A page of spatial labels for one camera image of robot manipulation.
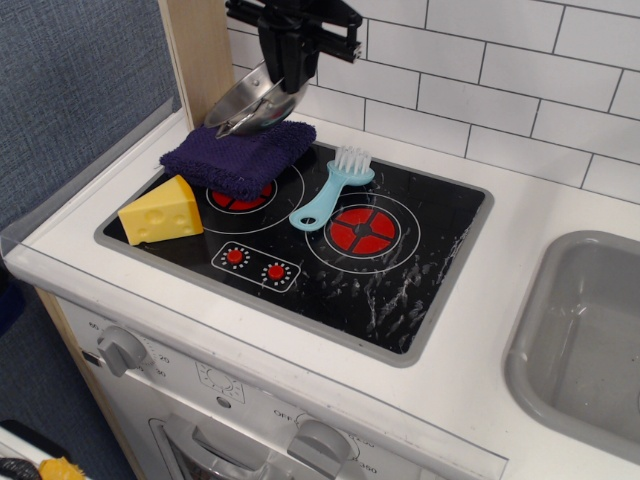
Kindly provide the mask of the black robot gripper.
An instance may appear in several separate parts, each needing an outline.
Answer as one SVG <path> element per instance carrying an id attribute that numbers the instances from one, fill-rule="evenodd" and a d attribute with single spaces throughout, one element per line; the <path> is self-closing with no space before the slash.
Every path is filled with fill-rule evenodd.
<path id="1" fill-rule="evenodd" d="M 297 93 L 316 73 L 319 52 L 355 62 L 363 17 L 345 1 L 226 1 L 227 16 L 258 28 L 269 78 Z M 282 69 L 280 43 L 282 39 Z"/>

